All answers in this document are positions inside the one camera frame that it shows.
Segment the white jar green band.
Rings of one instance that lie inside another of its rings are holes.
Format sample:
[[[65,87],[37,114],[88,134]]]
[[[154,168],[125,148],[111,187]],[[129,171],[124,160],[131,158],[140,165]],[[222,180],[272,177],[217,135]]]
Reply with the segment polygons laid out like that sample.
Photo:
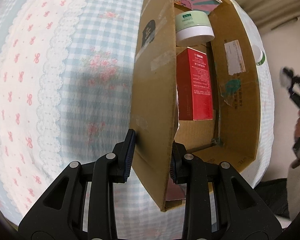
[[[251,48],[253,50],[253,55],[254,55],[256,65],[261,66],[262,64],[264,64],[266,60],[266,55],[263,52],[263,50],[255,44],[253,44]]]

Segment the cardboard box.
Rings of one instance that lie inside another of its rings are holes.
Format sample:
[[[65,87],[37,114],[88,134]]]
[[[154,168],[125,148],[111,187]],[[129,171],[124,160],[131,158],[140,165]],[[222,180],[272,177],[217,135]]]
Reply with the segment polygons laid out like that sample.
[[[173,0],[143,0],[133,71],[130,127],[138,136],[133,168],[161,211],[183,204],[168,198],[172,145],[181,143],[203,161],[229,162],[243,172],[258,152],[261,99],[257,67],[243,17],[234,0],[221,0],[209,14],[215,38],[197,46],[209,58],[213,117],[183,121],[177,103]]]

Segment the red carton box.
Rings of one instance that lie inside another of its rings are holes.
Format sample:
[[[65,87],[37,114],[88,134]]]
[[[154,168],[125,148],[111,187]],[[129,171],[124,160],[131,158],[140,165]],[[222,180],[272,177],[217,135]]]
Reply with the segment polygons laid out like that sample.
[[[177,55],[179,120],[213,119],[210,68],[207,55],[187,47]]]

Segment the light green cream jar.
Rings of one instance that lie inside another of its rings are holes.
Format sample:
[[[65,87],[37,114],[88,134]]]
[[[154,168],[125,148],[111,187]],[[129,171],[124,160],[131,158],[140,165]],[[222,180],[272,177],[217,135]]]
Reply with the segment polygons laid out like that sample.
[[[175,40],[179,47],[198,46],[215,38],[208,15],[193,10],[175,16]]]

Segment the blue checked bed sheet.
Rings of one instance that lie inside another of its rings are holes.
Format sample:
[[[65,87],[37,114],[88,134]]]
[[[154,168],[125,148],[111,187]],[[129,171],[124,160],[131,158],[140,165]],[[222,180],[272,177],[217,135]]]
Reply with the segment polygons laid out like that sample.
[[[188,1],[208,15],[221,4]],[[96,160],[131,128],[142,5],[143,0],[0,0],[0,211],[12,223],[20,223],[71,161]],[[261,46],[246,12],[243,23],[251,46]],[[268,168],[274,140],[270,71],[266,63],[256,67],[258,152],[240,172],[251,186]],[[184,207],[161,211],[133,169],[128,182],[115,187],[115,211],[122,234],[165,238],[181,231]]]

